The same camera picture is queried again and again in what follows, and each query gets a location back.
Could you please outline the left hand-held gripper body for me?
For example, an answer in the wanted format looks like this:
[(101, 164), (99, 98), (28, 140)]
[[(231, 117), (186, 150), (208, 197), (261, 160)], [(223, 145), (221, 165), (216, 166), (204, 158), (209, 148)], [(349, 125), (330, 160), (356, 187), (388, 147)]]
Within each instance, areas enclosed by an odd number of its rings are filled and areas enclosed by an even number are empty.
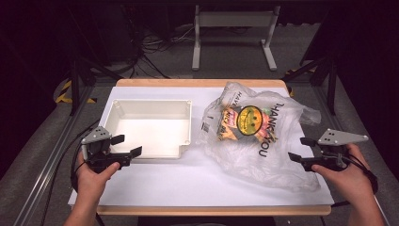
[(130, 165), (130, 153), (111, 153), (112, 137), (105, 128), (98, 126), (81, 141), (84, 160), (96, 173), (104, 171), (115, 162), (120, 164), (120, 168)]

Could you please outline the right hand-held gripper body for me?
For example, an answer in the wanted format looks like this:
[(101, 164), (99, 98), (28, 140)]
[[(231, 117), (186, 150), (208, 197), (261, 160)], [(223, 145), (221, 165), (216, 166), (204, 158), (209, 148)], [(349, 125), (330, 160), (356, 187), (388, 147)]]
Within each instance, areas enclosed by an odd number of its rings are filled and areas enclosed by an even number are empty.
[(365, 135), (327, 129), (320, 138), (315, 140), (316, 145), (314, 147), (320, 148), (321, 155), (302, 158), (301, 165), (305, 171), (311, 171), (313, 165), (320, 165), (335, 171), (345, 170), (350, 163), (349, 151), (346, 145), (367, 140), (368, 137)]

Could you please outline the clear printed plastic bag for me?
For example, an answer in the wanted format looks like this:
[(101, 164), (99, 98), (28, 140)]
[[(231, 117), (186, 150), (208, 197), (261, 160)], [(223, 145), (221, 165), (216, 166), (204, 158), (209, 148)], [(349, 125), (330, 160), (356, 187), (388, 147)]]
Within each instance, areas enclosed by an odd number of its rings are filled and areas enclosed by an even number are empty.
[[(247, 105), (271, 111), (271, 117), (276, 119), (276, 142), (259, 142), (252, 137), (239, 140), (218, 138), (216, 133), (222, 111), (228, 107)], [(198, 144), (232, 176), (262, 186), (314, 191), (320, 187), (316, 176), (292, 161), (289, 152), (300, 144), (295, 133), (302, 123), (315, 125), (320, 122), (318, 110), (290, 97), (268, 90), (257, 92), (240, 83), (229, 82), (221, 95), (205, 108)]]

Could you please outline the orange snack packet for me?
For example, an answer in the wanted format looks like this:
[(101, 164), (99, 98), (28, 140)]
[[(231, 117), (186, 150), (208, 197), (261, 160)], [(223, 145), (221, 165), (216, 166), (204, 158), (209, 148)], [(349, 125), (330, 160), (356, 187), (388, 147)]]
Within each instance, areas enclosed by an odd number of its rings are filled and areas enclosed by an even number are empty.
[(252, 137), (259, 142), (274, 143), (278, 140), (275, 120), (270, 110), (255, 105), (228, 107), (222, 111), (216, 134), (220, 140)]

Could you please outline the person's right hand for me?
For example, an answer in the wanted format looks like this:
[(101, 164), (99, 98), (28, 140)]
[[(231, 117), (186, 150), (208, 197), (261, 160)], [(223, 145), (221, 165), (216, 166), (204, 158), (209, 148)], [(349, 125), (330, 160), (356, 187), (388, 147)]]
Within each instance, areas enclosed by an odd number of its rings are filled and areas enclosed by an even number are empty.
[(371, 207), (375, 203), (372, 184), (363, 170), (356, 165), (350, 164), (342, 171), (319, 165), (313, 165), (311, 169), (330, 181), (353, 206)]

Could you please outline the person's left hand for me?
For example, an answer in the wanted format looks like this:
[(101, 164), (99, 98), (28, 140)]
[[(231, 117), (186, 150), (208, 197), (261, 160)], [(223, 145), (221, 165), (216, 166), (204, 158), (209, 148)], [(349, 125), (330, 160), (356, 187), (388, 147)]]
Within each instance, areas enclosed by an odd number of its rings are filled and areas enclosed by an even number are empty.
[(97, 206), (104, 193), (107, 181), (119, 170), (120, 164), (115, 162), (101, 173), (96, 173), (84, 162), (84, 157), (78, 154), (80, 168), (77, 170), (78, 191), (76, 204)]

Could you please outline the white plastic box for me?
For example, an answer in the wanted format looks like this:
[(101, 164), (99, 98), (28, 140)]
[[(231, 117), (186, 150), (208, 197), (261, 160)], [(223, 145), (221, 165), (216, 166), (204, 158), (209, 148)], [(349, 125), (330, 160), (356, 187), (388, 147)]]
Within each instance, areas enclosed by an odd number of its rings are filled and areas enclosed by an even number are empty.
[(107, 103), (100, 125), (125, 140), (111, 147), (127, 153), (142, 147), (140, 158), (180, 158), (191, 143), (189, 100), (114, 99)]

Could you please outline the black metal stand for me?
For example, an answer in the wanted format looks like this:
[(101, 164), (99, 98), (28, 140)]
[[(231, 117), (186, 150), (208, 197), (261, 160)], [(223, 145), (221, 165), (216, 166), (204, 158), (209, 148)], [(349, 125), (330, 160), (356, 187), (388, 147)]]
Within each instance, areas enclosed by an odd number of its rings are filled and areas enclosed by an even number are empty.
[(121, 76), (111, 72), (106, 67), (93, 62), (85, 57), (77, 56), (70, 62), (71, 66), (71, 81), (72, 81), (72, 110), (71, 116), (74, 116), (85, 99), (80, 95), (79, 82), (82, 81), (85, 87), (93, 87), (96, 83), (94, 72), (91, 68), (96, 69), (105, 76), (108, 76), (115, 81), (119, 81)]
[(314, 87), (319, 87), (323, 84), (326, 78), (327, 82), (327, 107), (332, 115), (335, 115), (335, 89), (337, 82), (336, 64), (332, 57), (322, 57), (316, 59), (297, 70), (288, 71), (281, 80), (285, 83), (297, 78), (301, 74), (314, 70), (310, 78), (310, 83)]

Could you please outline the yellow black hazard tape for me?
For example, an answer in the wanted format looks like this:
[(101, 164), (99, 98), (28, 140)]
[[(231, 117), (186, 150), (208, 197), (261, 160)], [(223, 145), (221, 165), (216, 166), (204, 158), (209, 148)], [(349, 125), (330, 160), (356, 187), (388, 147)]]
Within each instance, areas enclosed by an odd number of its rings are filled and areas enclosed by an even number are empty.
[[(296, 72), (297, 70), (291, 69), (285, 73), (285, 75), (290, 75), (291, 73)], [(314, 74), (315, 69), (306, 70), (303, 74)], [(290, 97), (294, 97), (295, 93), (292, 87), (287, 87), (288, 93)]]
[(71, 79), (68, 79), (65, 84), (62, 86), (62, 89), (58, 96), (56, 97), (56, 102), (59, 103), (66, 103), (66, 104), (71, 104), (72, 103), (72, 98), (69, 98), (67, 96), (67, 92), (69, 88), (72, 86), (72, 81)]

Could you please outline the white table mat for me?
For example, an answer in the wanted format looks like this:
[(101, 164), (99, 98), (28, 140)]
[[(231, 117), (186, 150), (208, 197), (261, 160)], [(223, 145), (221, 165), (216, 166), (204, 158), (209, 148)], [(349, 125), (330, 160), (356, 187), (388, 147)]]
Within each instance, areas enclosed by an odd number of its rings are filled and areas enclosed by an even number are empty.
[[(100, 124), (105, 123), (105, 113), (111, 110), (112, 101), (118, 99), (193, 101), (192, 136), (200, 129), (200, 116), (205, 104), (218, 97), (223, 88), (161, 88), (114, 87), (105, 105)], [(293, 192), (283, 188), (258, 186), (234, 179), (222, 172), (200, 149), (191, 143), (188, 151), (177, 160), (134, 160), (107, 182), (100, 207), (303, 207), (334, 203), (325, 180), (316, 176), (321, 188), (310, 192)]]

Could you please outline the wooden table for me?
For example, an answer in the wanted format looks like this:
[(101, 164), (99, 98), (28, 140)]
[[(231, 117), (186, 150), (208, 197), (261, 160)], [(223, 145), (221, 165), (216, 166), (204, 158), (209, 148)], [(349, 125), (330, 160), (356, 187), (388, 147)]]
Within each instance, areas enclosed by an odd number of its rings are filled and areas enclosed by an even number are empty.
[[(224, 88), (226, 85), (223, 79), (121, 79), (115, 87), (169, 87), (169, 88)], [(100, 207), (97, 211), (101, 215), (112, 216), (327, 216), (331, 212), (331, 205), (303, 206), (303, 207)]]

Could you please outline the white metal stand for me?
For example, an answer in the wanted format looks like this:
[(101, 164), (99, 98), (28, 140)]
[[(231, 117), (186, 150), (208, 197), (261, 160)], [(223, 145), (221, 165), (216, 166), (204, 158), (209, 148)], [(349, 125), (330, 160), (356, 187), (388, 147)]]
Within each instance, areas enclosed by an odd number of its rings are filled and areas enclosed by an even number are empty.
[(195, 43), (192, 70), (200, 69), (200, 29), (202, 27), (265, 27), (266, 36), (261, 40), (263, 54), (269, 69), (274, 72), (277, 64), (270, 43), (279, 18), (280, 6), (266, 11), (201, 11), (196, 5), (194, 17)]

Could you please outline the aluminium rail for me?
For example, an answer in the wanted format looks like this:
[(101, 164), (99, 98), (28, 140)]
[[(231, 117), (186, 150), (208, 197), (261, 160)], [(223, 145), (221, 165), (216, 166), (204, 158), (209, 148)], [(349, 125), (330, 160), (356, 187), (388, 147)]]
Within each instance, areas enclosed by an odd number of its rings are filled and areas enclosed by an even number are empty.
[(70, 136), (72, 128), (76, 124), (77, 119), (92, 91), (93, 87), (84, 87), (77, 95), (76, 105), (72, 106), (73, 114), (67, 118), (61, 134), (56, 141), (55, 147), (50, 152), (42, 170), (37, 177), (36, 183), (31, 189), (23, 208), (21, 209), (18, 217), (14, 220), (12, 226), (26, 226), (28, 221), (32, 218), (43, 193), (54, 176), (56, 165), (61, 160), (62, 152), (66, 149), (66, 142)]
[[(335, 99), (335, 116), (330, 113), (327, 106), (327, 90), (325, 88), (313, 88), (312, 90), (322, 108), (323, 120), (328, 125), (335, 129), (371, 136), (342, 87), (338, 87), (338, 94)], [(376, 200), (382, 210), (386, 225), (399, 226), (399, 211), (396, 210), (399, 206), (398, 196), (396, 195), (396, 192), (399, 191), (399, 181), (386, 165), (372, 139), (360, 143), (359, 148), (372, 172), (378, 178), (379, 190), (376, 193)]]

